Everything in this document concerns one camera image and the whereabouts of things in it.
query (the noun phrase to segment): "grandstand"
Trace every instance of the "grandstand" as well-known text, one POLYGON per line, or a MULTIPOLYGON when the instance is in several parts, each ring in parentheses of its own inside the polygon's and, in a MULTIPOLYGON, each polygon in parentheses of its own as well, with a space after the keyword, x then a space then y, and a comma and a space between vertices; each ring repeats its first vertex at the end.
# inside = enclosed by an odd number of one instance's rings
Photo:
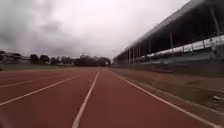
POLYGON ((224 0, 192 0, 114 58, 126 67, 224 59, 224 0))

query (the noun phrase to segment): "tree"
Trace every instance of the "tree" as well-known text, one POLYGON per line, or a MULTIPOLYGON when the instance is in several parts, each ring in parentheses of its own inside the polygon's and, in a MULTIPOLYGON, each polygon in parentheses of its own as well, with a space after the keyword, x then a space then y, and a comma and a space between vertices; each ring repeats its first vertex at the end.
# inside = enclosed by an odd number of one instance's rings
POLYGON ((106 66, 110 66, 110 64, 111 64, 110 59, 108 59, 106 57, 100 57, 98 59, 98 66, 106 67, 106 66))
POLYGON ((49 61, 50 61, 50 58, 47 55, 41 55, 40 56, 40 62, 41 63, 46 64, 49 61))
POLYGON ((19 53, 12 53, 12 58, 14 61, 22 59, 22 56, 19 53))
POLYGON ((33 64, 36 64, 39 62, 39 58, 36 54, 31 54, 30 55, 30 62, 33 63, 33 64))
POLYGON ((0 60, 2 60, 5 56, 5 51, 0 51, 0 60))
POLYGON ((57 64, 57 60, 55 57, 51 58, 51 65, 56 65, 57 64))

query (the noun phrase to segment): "white lane line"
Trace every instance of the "white lane line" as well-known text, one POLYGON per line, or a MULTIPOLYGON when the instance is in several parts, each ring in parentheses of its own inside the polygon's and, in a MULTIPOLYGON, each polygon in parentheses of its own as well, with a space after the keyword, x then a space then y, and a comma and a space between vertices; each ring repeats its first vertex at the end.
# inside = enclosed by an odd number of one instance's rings
POLYGON ((97 75, 96 75, 96 77, 95 77, 95 79, 94 79, 94 81, 93 81, 93 83, 92 83, 92 85, 91 85, 91 88, 90 88, 88 94, 86 95, 86 98, 85 98, 84 102, 82 103, 82 106, 81 106, 81 108, 79 109, 79 112, 78 112, 78 114, 77 114, 77 116, 76 116, 76 118, 75 118, 75 120, 74 120, 74 122, 73 122, 73 124, 72 124, 72 128, 78 128, 78 126, 79 126, 79 121, 80 121, 80 119, 81 119, 81 117, 82 117, 82 114, 83 114, 83 112, 84 112, 84 110, 85 110, 86 104, 87 104, 87 102, 88 102, 88 99, 89 99, 89 97, 90 97, 92 91, 93 91, 93 88, 94 88, 94 86, 95 86, 95 83, 96 83, 96 80, 97 80, 99 74, 100 74, 100 73, 98 72, 97 75))
MULTIPOLYGON (((52 78, 52 77, 57 77, 57 76, 48 76, 48 77, 43 77, 43 78, 39 78, 39 79, 36 79, 36 80, 43 80, 43 79, 48 79, 48 78, 52 78)), ((19 83, 14 83, 14 84, 7 84, 7 85, 2 85, 0 86, 0 88, 5 88, 5 87, 10 87, 10 86, 15 86, 15 85, 20 85, 20 84, 26 84, 26 83, 31 83, 31 82, 34 82, 36 80, 28 80, 28 81, 23 81, 23 82, 19 82, 19 83)))
POLYGON ((51 84, 51 85, 49 85, 49 86, 47 86, 47 87, 44 87, 44 88, 38 89, 38 90, 36 90, 36 91, 33 91, 33 92, 30 92, 30 93, 27 93, 27 94, 25 94, 25 95, 22 95, 22 96, 19 96, 19 97, 13 98, 13 99, 11 99, 11 100, 8 100, 8 101, 5 101, 5 102, 2 102, 2 103, 0 103, 0 106, 3 106, 3 105, 6 105, 6 104, 9 104, 9 103, 11 103, 11 102, 14 102, 14 101, 17 101, 17 100, 20 100, 20 99, 23 99, 23 98, 28 97, 28 96, 30 96, 30 95, 34 95, 34 94, 36 94, 36 93, 38 93, 38 92, 44 91, 44 90, 46 90, 46 89, 49 89, 49 88, 51 88, 51 87, 54 87, 54 86, 56 86, 56 85, 59 85, 59 84, 61 84, 61 83, 66 82, 66 81, 72 80, 72 79, 74 79, 74 78, 76 78, 76 77, 78 77, 78 75, 73 76, 73 77, 71 77, 71 78, 67 78, 67 79, 62 80, 62 81, 59 81, 59 82, 57 82, 57 83, 51 84))
POLYGON ((167 105, 173 107, 174 109, 176 109, 176 110, 178 110, 178 111, 181 111, 181 112, 185 113, 186 115, 188 115, 188 116, 190 116, 190 117, 192 117, 192 118, 194 118, 194 119, 196 119, 196 120, 198 120, 198 121, 200 121, 200 122, 202 122, 202 123, 204 123, 204 124, 206 124, 206 125, 209 125, 209 126, 211 126, 211 127, 213 127, 213 128, 222 128, 221 126, 218 126, 218 125, 216 125, 216 124, 214 124, 214 123, 212 123, 212 122, 210 122, 210 121, 207 121, 207 120, 205 120, 205 119, 202 119, 201 117, 199 117, 199 116, 197 116, 197 115, 195 115, 195 114, 193 114, 193 113, 190 113, 190 112, 188 112, 188 111, 186 111, 186 110, 184 110, 184 109, 182 109, 182 108, 180 108, 180 107, 178 107, 178 106, 176 106, 176 105, 174 105, 174 104, 172 104, 172 103, 170 103, 170 102, 168 102, 168 101, 165 101, 165 100, 163 100, 163 99, 157 97, 156 95, 154 95, 154 94, 152 94, 152 93, 146 91, 145 89, 143 89, 143 88, 137 86, 136 84, 134 84, 134 83, 132 83, 132 82, 130 82, 130 81, 128 81, 128 80, 126 80, 125 78, 123 78, 123 77, 117 75, 116 73, 113 73, 113 74, 115 74, 118 78, 120 78, 121 80, 125 81, 126 83, 128 83, 128 84, 134 86, 135 88, 137 88, 137 89, 139 89, 139 90, 145 92, 146 94, 148 94, 148 95, 150 95, 150 96, 156 98, 157 100, 159 100, 159 101, 161 101, 161 102, 163 102, 163 103, 165 103, 165 104, 167 104, 167 105))
POLYGON ((23 81, 23 82, 19 82, 19 83, 15 83, 15 84, 2 85, 2 86, 0 86, 0 88, 10 87, 10 86, 14 86, 14 85, 20 85, 20 84, 25 84, 25 83, 31 83, 31 82, 34 82, 34 80, 23 81))

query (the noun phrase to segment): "sky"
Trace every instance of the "sky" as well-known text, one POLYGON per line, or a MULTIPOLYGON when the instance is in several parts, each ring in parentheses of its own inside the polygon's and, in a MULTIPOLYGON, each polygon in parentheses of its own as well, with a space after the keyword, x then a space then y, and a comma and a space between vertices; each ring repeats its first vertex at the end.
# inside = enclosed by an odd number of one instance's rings
POLYGON ((0 0, 0 50, 115 57, 189 0, 0 0))

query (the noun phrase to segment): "cloudy sky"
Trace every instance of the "cloudy sky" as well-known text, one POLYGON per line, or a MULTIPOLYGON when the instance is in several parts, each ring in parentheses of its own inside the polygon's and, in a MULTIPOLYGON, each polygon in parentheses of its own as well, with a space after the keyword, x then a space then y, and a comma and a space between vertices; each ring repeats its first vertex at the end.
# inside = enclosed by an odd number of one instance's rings
POLYGON ((114 57, 189 0, 0 0, 0 50, 114 57))

